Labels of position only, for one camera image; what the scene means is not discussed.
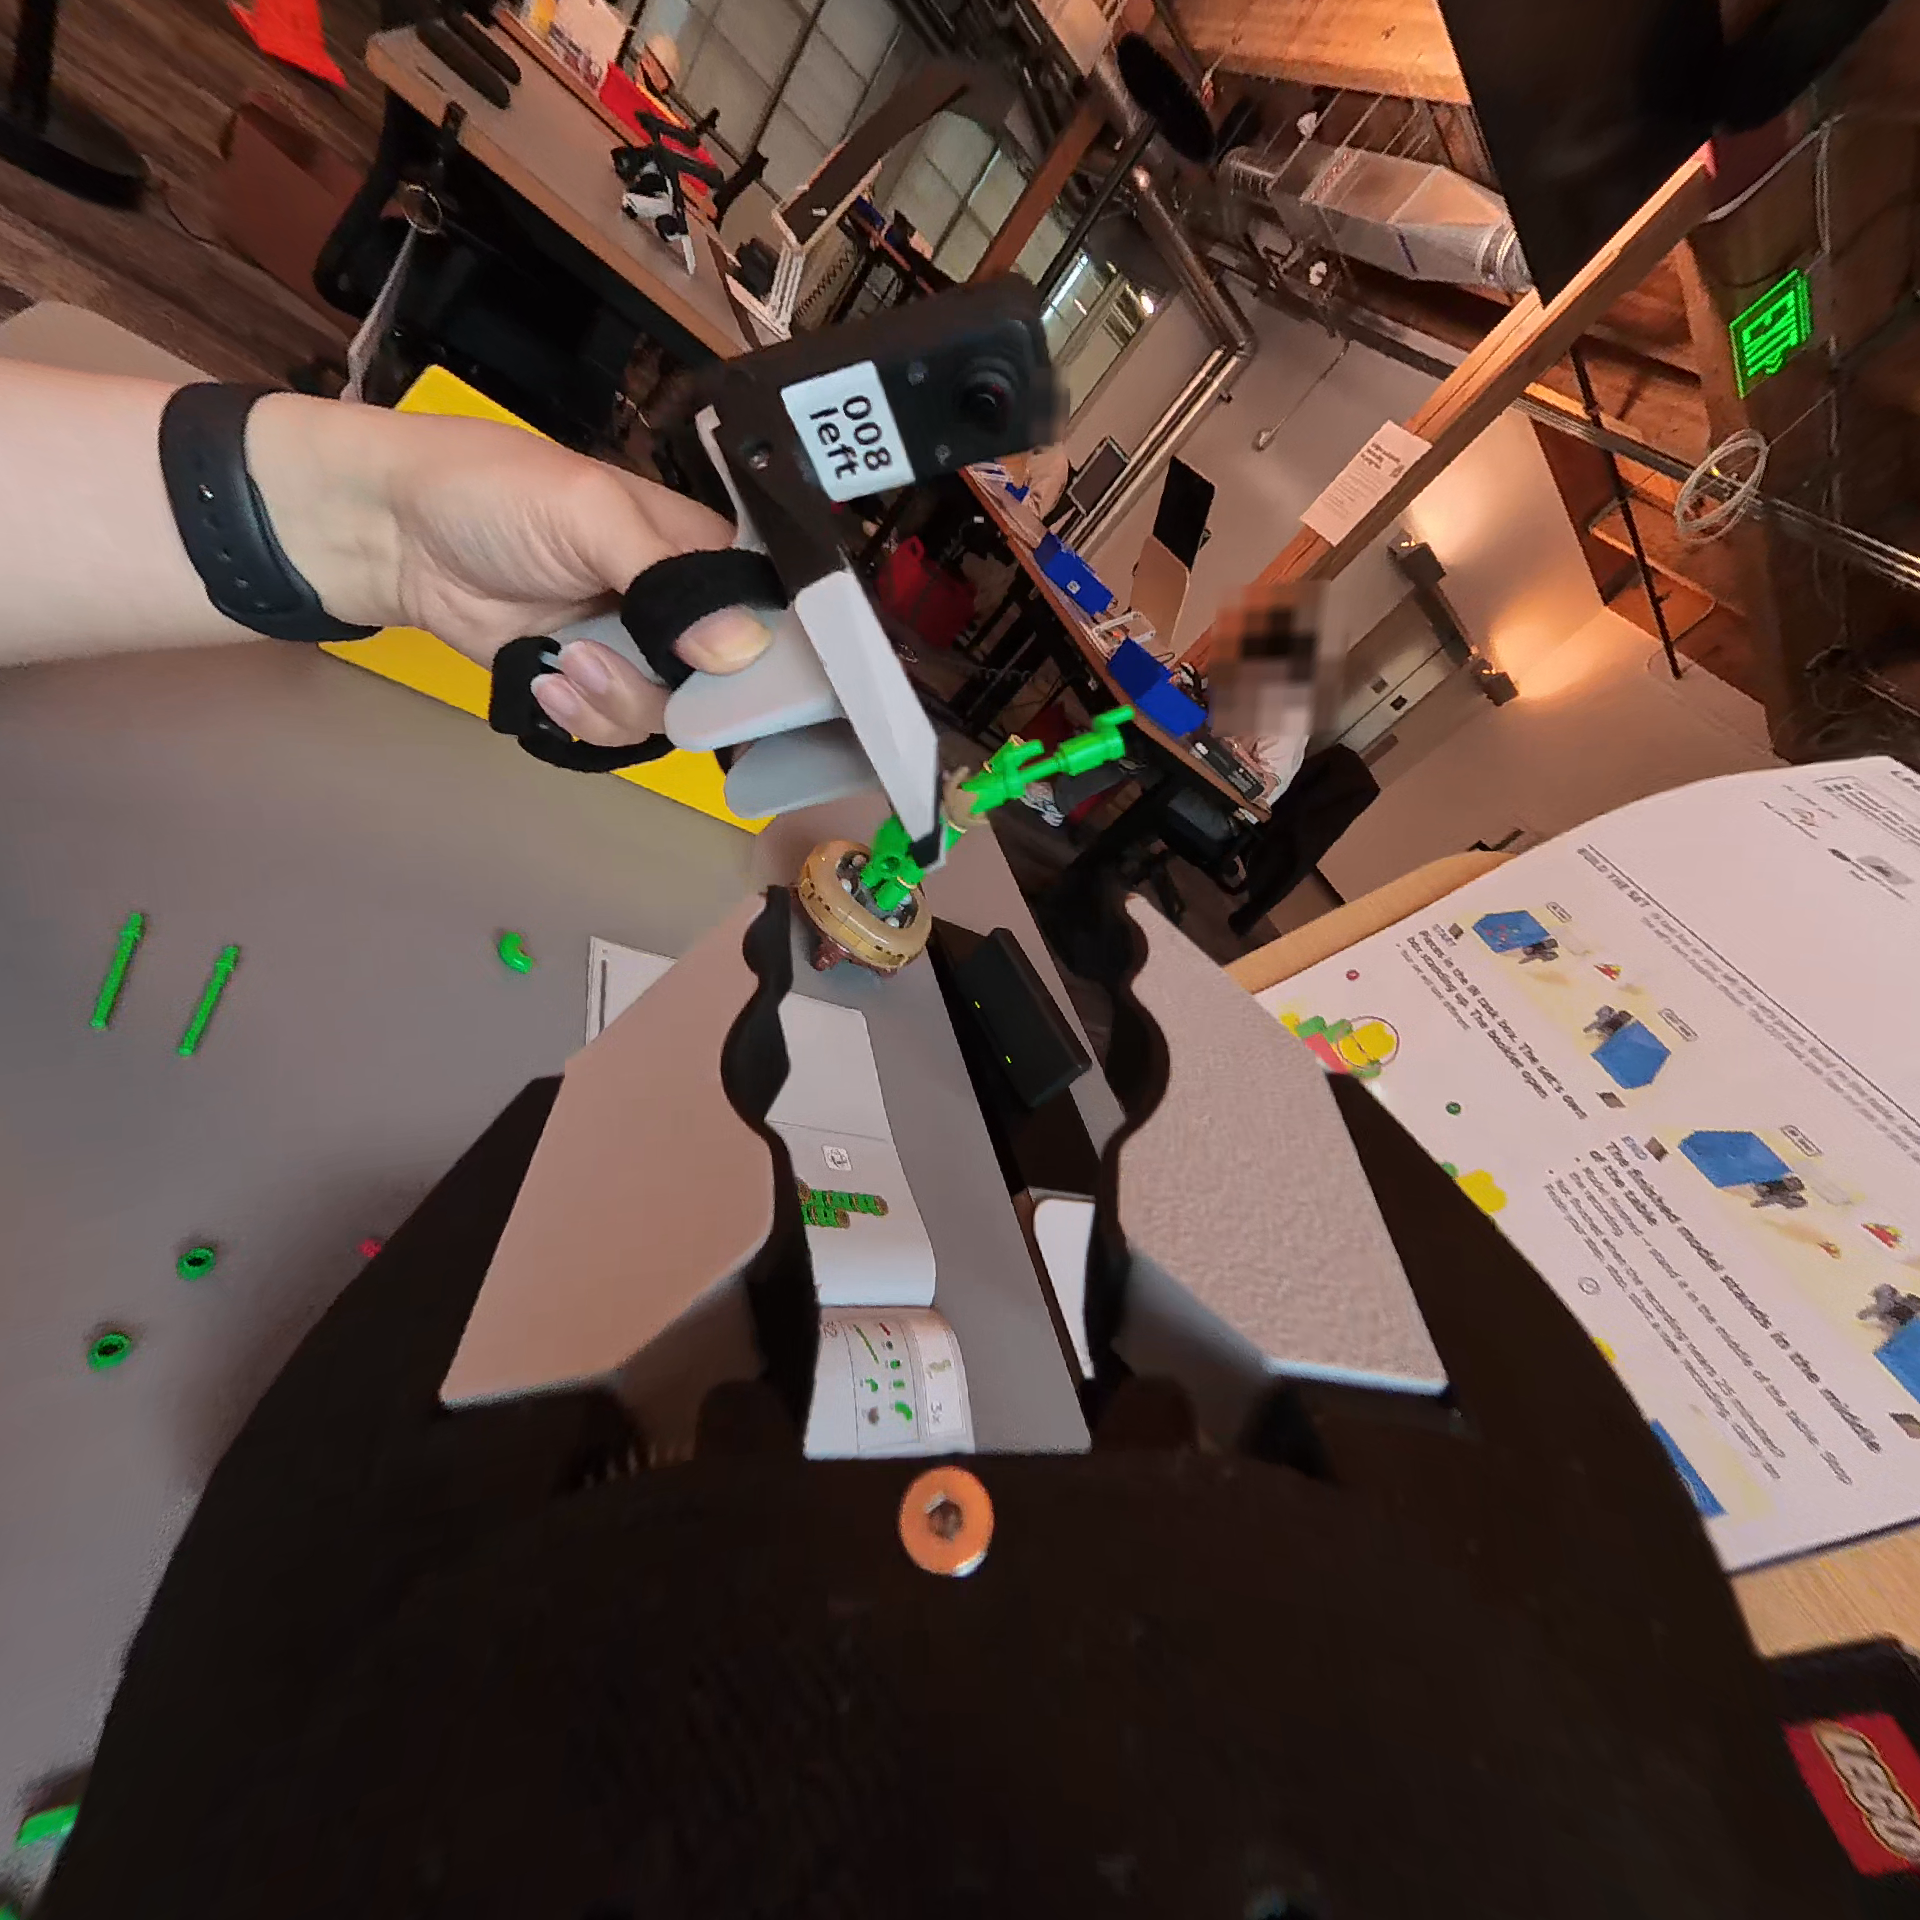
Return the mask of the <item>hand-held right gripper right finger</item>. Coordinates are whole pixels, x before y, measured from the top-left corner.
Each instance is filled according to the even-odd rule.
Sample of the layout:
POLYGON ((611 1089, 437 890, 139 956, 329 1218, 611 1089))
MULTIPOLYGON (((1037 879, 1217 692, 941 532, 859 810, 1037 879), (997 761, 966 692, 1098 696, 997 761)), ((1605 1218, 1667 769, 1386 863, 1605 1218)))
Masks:
POLYGON ((1327 1072, 1141 897, 1093 948, 1119 1126, 1089 1240, 1095 1380, 1164 1377, 1201 1410, 1284 1386, 1438 1406, 1447 1367, 1327 1072))

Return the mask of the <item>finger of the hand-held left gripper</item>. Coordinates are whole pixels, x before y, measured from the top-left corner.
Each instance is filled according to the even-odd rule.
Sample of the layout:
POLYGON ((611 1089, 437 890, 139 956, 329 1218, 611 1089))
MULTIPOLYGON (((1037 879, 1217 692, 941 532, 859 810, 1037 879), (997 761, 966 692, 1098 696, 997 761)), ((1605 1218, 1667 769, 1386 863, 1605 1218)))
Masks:
POLYGON ((907 833, 907 854, 926 874, 940 868, 947 854, 941 746, 865 584, 850 570, 834 570, 798 592, 795 615, 907 833))

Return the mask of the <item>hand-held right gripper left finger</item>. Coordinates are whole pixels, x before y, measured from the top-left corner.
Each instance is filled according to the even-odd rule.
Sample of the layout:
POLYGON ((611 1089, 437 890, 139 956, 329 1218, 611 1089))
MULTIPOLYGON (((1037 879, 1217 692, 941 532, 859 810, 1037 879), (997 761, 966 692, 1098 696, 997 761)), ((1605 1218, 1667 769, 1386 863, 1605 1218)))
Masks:
POLYGON ((810 1416, 822 1312, 771 1111, 795 984, 785 887, 717 929, 564 1067, 438 1386, 445 1409, 590 1390, 695 1419, 762 1386, 810 1416))

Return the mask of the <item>green lego plant model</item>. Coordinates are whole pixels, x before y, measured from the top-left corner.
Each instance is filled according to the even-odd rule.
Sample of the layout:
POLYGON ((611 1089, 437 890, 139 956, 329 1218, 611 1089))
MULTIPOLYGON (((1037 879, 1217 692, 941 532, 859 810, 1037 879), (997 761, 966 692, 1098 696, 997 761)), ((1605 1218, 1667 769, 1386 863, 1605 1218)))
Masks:
POLYGON ((981 769, 947 774, 934 793, 933 833, 923 839, 889 815, 865 844, 829 839, 807 854, 794 897, 814 929, 812 966, 818 972, 854 966, 897 976, 918 960, 930 935, 923 886, 954 844, 1036 786, 1055 786, 1122 761, 1134 721, 1132 704, 1113 707, 1053 750, 1017 737, 981 769))

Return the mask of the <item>person's left forearm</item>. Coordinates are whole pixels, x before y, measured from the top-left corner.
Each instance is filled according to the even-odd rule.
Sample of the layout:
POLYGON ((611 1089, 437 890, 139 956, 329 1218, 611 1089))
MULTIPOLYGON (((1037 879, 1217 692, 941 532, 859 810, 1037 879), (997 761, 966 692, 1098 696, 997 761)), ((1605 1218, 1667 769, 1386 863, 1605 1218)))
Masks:
POLYGON ((209 601, 161 479, 173 392, 4 362, 4 667, 249 640, 209 601))

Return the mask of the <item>lego instruction booklet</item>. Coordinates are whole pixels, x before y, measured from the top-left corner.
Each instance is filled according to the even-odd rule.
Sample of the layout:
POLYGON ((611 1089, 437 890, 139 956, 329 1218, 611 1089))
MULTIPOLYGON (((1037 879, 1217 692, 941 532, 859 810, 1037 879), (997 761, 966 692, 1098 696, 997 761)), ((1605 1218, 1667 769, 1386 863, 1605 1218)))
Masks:
POLYGON ((937 1259, 883 1107, 865 1016, 791 995, 788 1075, 767 1122, 801 1184, 822 1310, 804 1454, 969 1454, 958 1335, 934 1310, 937 1259))

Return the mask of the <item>red lego box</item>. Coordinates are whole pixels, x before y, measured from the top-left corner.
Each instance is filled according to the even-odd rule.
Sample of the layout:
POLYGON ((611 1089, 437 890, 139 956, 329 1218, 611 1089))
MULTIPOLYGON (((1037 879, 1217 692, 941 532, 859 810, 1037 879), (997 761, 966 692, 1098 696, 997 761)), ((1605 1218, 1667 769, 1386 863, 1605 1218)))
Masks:
POLYGON ((1917 1876, 1917 1754, 1887 1712, 1789 1722, 1785 1740, 1814 1806, 1870 1882, 1917 1876))

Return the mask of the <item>person's left hand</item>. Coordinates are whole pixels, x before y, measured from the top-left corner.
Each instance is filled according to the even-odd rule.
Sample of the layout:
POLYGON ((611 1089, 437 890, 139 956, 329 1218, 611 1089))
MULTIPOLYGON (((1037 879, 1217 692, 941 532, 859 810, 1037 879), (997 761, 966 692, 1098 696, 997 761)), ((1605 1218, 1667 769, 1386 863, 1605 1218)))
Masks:
POLYGON ((733 543, 707 505, 492 422, 270 395, 246 467, 331 617, 431 633, 478 666, 614 614, 662 560, 733 543))

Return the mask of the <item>red bag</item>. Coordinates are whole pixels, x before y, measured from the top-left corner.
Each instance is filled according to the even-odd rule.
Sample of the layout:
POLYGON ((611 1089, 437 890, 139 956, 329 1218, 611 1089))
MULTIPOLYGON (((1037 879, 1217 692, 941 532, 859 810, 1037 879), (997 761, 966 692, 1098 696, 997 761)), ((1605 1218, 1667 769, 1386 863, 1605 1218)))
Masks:
POLYGON ((937 652, 954 649, 975 615, 971 582, 934 563, 916 536, 889 550, 875 571, 873 598, 898 628, 937 652))

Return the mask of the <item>small black box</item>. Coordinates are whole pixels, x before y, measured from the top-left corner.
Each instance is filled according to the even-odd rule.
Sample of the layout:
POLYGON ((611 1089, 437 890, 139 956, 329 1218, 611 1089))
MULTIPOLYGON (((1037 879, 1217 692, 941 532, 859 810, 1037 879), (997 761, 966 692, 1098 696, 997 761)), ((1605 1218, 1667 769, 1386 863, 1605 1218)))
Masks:
POLYGON ((929 953, 958 1038, 1012 1111, 1041 1113, 1091 1072, 1089 1046, 1011 929, 937 919, 929 953))

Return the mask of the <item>wooden background desk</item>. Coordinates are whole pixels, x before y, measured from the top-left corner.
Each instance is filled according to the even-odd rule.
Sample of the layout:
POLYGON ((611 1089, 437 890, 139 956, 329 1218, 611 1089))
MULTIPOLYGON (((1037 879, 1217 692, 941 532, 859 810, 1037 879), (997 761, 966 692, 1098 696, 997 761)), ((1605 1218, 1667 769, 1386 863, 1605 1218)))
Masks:
POLYGON ((465 107, 462 144, 469 156, 707 352, 737 358, 758 347, 755 324, 732 298, 724 255, 699 211, 689 208, 693 262, 685 264, 678 246, 625 212, 625 187, 611 158, 618 130, 539 55, 517 52, 522 81, 505 107, 445 66, 417 28, 374 33, 364 59, 387 91, 431 124, 447 106, 465 107))

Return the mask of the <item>yellow board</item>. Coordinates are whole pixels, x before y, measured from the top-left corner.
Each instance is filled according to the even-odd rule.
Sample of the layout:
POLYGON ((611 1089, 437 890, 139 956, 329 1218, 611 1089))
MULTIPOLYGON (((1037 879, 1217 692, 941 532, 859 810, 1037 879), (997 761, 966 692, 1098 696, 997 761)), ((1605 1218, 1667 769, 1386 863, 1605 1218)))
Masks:
MULTIPOLYGON (((422 371, 407 394, 399 395, 396 412, 405 416, 492 422, 497 426, 511 426, 534 440, 547 440, 541 431, 445 369, 422 371)), ((405 687, 431 702, 471 716, 490 735, 490 672, 447 649, 437 635, 411 628, 387 628, 367 640, 326 642, 323 649, 383 682, 405 687)), ((669 750, 666 756, 614 774, 614 780, 750 835, 765 833, 771 825, 771 819, 750 819, 726 804, 726 776, 710 753, 669 750)))

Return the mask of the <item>black wristband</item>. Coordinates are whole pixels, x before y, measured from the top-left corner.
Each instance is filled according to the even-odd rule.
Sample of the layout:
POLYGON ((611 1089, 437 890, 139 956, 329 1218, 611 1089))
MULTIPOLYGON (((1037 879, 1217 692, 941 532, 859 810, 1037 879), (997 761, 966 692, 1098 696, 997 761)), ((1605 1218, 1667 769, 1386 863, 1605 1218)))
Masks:
POLYGON ((284 552, 249 467, 246 431, 270 386, 189 382, 161 410, 161 480, 188 564, 237 628, 291 642, 359 642, 284 552))

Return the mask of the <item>green exit sign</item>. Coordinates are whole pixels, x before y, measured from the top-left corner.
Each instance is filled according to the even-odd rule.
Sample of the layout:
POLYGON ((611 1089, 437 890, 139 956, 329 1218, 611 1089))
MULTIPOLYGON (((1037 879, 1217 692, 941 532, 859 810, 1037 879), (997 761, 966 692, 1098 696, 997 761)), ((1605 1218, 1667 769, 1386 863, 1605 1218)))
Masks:
POLYGON ((1814 338, 1812 284, 1793 265, 1758 294, 1727 322, 1726 336, 1734 369, 1734 394, 1746 398, 1775 377, 1814 338))

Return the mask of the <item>silver air duct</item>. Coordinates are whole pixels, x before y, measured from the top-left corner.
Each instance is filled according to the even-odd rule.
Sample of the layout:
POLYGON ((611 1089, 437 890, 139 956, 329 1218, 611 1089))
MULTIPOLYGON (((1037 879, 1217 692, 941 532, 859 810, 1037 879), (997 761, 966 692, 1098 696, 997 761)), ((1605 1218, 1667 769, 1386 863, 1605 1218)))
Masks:
POLYGON ((1505 199, 1444 164, 1306 137, 1278 158, 1231 152, 1213 182, 1310 256, 1486 295, 1533 291, 1505 199))

